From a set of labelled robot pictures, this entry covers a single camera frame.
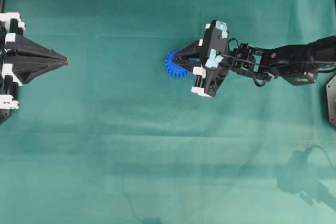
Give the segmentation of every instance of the black cable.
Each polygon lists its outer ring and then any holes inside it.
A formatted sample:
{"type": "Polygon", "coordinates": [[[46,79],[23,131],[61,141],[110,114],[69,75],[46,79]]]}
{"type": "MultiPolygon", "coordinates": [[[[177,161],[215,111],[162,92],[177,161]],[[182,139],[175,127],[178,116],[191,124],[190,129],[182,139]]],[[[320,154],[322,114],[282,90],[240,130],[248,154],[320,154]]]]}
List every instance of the black cable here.
{"type": "Polygon", "coordinates": [[[310,64],[310,63],[334,64],[334,63],[336,63],[336,61],[293,61],[293,62],[290,62],[290,63],[278,65],[276,67],[275,66],[272,67],[272,66],[258,64],[258,63],[255,63],[253,61],[250,61],[250,60],[239,59],[239,58],[231,56],[231,55],[226,55],[226,54],[219,54],[219,55],[227,57],[227,58],[230,58],[230,59],[235,59],[236,61],[246,62],[246,63],[249,63],[249,64],[253,64],[253,65],[256,65],[256,66],[259,66],[259,67],[262,67],[262,68],[268,68],[268,69],[271,69],[271,68],[283,68],[283,67],[287,67],[287,66],[295,65],[295,64],[310,64]]]}
{"type": "Polygon", "coordinates": [[[133,203],[132,203],[131,199],[128,197],[128,195],[126,193],[125,185],[124,185],[124,175],[123,175],[123,173],[121,174],[121,187],[122,187],[122,192],[124,194],[124,197],[127,199],[127,201],[129,202],[129,204],[131,206],[133,217],[135,219],[137,219],[140,223],[142,223],[142,220],[135,214],[133,203]]]}
{"type": "Polygon", "coordinates": [[[267,83],[267,80],[266,80],[266,79],[263,79],[263,82],[262,82],[262,83],[259,83],[259,82],[257,81],[257,77],[256,77],[255,74],[252,75],[252,78],[253,78],[253,82],[254,82],[254,84],[255,84],[257,87],[263,87],[263,86],[265,86],[266,83],[267,83]]]}
{"type": "Polygon", "coordinates": [[[336,71],[336,68],[330,69],[330,70],[320,70],[319,73],[333,73],[336,71]]]}
{"type": "Polygon", "coordinates": [[[224,56],[224,57],[227,57],[227,58],[230,58],[230,59],[235,59],[236,61],[241,61],[241,62],[246,62],[246,63],[249,63],[249,64],[253,64],[253,65],[256,65],[256,66],[259,66],[259,67],[262,67],[262,68],[269,68],[269,69],[272,68],[270,66],[266,66],[266,65],[259,64],[259,63],[255,63],[255,62],[250,61],[250,60],[239,59],[239,58],[231,56],[231,55],[226,55],[226,54],[220,54],[220,55],[224,56]]]}
{"type": "Polygon", "coordinates": [[[229,41],[228,41],[228,43],[227,43],[227,45],[228,45],[228,47],[229,47],[229,51],[231,51],[231,50],[230,50],[230,42],[233,41],[233,40],[237,43],[237,47],[238,47],[238,48],[240,47],[240,46],[239,46],[239,42],[238,42],[238,40],[237,40],[236,38],[231,38],[231,39],[229,39],[229,41]]]}

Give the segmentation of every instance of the green cloth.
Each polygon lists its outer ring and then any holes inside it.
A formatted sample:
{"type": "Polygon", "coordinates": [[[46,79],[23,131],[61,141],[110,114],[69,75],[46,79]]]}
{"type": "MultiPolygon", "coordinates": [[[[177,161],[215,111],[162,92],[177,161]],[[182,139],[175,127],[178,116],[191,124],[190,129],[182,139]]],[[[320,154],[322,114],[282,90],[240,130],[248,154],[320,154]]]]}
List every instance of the green cloth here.
{"type": "MultiPolygon", "coordinates": [[[[193,76],[176,80],[164,68],[213,19],[263,48],[331,36],[334,0],[6,0],[5,9],[70,65],[20,88],[20,109],[0,127],[1,223],[335,219],[323,202],[277,186],[295,151],[319,145],[336,163],[324,88],[332,74],[257,88],[230,73],[216,98],[202,98],[190,92],[193,76]]],[[[336,197],[323,152],[309,162],[314,175],[299,179],[336,197]]]]}

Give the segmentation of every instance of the white bracket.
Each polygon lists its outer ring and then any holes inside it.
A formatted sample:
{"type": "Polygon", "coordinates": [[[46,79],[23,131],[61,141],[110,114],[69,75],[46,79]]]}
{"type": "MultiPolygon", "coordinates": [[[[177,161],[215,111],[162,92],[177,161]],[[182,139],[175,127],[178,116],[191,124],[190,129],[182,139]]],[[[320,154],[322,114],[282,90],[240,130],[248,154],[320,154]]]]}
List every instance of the white bracket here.
{"type": "Polygon", "coordinates": [[[204,89],[201,87],[192,87],[191,92],[198,94],[200,97],[211,97],[211,95],[204,93],[204,89]]]}
{"type": "Polygon", "coordinates": [[[26,30],[26,25],[24,22],[21,21],[20,13],[0,13],[0,21],[4,25],[7,31],[9,31],[9,27],[11,24],[11,19],[17,19],[18,27],[22,28],[23,31],[26,30]]]}
{"type": "Polygon", "coordinates": [[[193,74],[196,76],[202,76],[203,79],[206,77],[206,69],[202,66],[200,67],[194,67],[193,68],[193,74]]]}
{"type": "Polygon", "coordinates": [[[22,86],[22,82],[20,82],[20,80],[16,77],[16,75],[13,73],[12,71],[13,69],[13,64],[11,63],[5,63],[2,65],[2,79],[5,80],[5,76],[12,76],[13,77],[13,82],[17,82],[17,84],[21,87],[22,86]]]}
{"type": "Polygon", "coordinates": [[[19,108],[18,101],[13,100],[10,94],[0,94],[0,109],[17,110],[19,108]]]}

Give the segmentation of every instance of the gear teeth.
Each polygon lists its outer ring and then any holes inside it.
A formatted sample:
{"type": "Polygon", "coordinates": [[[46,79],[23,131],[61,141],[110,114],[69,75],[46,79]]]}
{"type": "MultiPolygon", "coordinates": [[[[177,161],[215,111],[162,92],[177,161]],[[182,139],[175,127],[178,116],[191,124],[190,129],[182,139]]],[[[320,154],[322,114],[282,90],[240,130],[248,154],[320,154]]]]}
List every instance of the gear teeth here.
{"type": "Polygon", "coordinates": [[[189,72],[185,70],[184,68],[181,68],[180,66],[174,64],[172,60],[176,59],[174,57],[175,53],[177,53],[179,50],[173,50],[170,52],[170,54],[165,58],[165,68],[166,72],[174,78],[182,79],[186,77],[189,72]]]}

